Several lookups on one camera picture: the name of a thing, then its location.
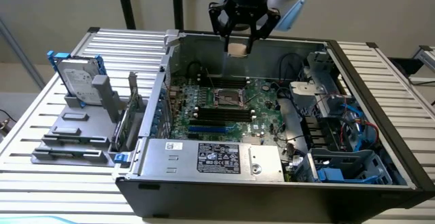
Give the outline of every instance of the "blue latch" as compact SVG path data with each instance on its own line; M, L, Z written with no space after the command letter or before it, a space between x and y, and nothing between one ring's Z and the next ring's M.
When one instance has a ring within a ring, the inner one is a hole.
M360 183L373 184L376 183L378 176L367 177L365 179L344 179L340 169L321 168L317 170L319 180L325 183Z
M59 53L55 55L55 58L69 59L69 58L71 58L71 54L67 53L67 52L59 52Z
M113 159L115 164L125 164L128 162L127 154L116 154Z

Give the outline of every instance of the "warning label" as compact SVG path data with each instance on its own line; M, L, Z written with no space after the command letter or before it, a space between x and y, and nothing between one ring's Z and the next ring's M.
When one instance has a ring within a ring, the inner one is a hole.
M239 145L199 144L196 170L200 173L240 174Z

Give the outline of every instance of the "aluminum grating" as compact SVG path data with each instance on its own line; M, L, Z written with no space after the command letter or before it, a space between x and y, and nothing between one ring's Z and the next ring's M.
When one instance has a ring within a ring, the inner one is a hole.
M121 97L129 95L128 73L136 72L139 93L147 99L165 55L164 35L164 32L100 29L87 34L73 55L101 55L112 87Z
M152 47L163 44L164 33L141 32L141 31L117 31L101 29L99 35L88 38L85 42L79 44L76 52L84 51L83 55L95 55L92 51L85 50L84 46L88 42L96 43L92 49L105 47L101 44L113 44L113 50L141 52L139 45L148 45ZM345 50L371 50L364 43L340 43ZM128 70L121 70L123 63L136 65L139 72L139 86L140 92L151 88L153 81L153 73L143 71L145 66L153 65L151 60L144 58L147 55L132 54L131 52L107 52L104 60L107 63L113 62L119 66L115 69L108 69L111 82L115 89L121 91L127 88ZM359 57L357 53L352 52L356 62L371 62L373 56L371 53L363 52ZM159 58L157 55L151 54L152 58ZM399 87L399 81L395 77L372 75L369 70L363 74L364 81L371 82L378 91L403 91L403 89L388 89L387 86ZM77 223L156 223L156 220L141 219L136 217L127 201L120 194L116 185L113 184L111 173L113 171L109 167L91 167L91 166L69 166L69 165L41 165L31 164L29 156L33 148L40 144L40 138L47 133L48 128L56 120L56 116L64 107L64 87L61 86L57 76L52 78L44 90L33 101L31 107L25 111L19 123L13 127L8 137L0 144L0 217L11 216L37 216L55 215ZM404 99L396 97L379 97L378 102L387 108L400 108L396 113L406 113L403 109L420 109L422 106L415 99ZM415 128L416 125L428 125L432 129L432 119L426 117L390 117L395 121L398 128ZM407 140L407 144L415 152L424 170L435 180L435 164L434 155L435 144L434 141L414 138ZM426 201L416 208L410 210L392 209L368 220L365 224L428 224L435 222L435 200ZM203 221L203 220L164 220L165 223L239 223L223 221Z
M375 57L378 59L376 64L382 64L382 67L376 66L372 70L375 72L380 69L387 71L387 75L384 77L380 76L378 81L367 79L363 75L360 77L420 164L427 166L424 168L426 172L434 174L435 120L432 119L431 112L424 109L419 97L408 92L398 77L395 75L390 76L390 74L394 74L394 70L387 65L390 61L379 55L379 52L373 48L367 47L360 51L355 51L352 47L361 48L360 46L360 44L349 45L340 43L344 53L348 54L351 52L352 54L351 56L347 55L347 57L356 70L363 64L355 60L360 60L364 57Z

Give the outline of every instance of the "metal case panel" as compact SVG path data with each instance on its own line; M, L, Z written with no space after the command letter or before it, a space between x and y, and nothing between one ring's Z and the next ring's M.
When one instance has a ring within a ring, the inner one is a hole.
M380 189L116 180L140 217L360 223L415 196Z
M145 178L164 177L173 181L241 180L247 183L255 180L284 181L276 146L151 139L144 165L140 175Z

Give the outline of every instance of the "blue tab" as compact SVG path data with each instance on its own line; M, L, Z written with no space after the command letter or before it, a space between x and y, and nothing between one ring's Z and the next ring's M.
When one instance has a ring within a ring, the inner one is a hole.
M340 169L323 168L317 170L319 180L323 182L341 183L344 182L343 173Z
M127 160L128 160L128 155L116 154L113 162L115 162L115 164L124 164L124 163L127 163Z
M59 52L59 53L55 55L55 58L69 59L69 58L71 58L71 54L67 53L67 52Z

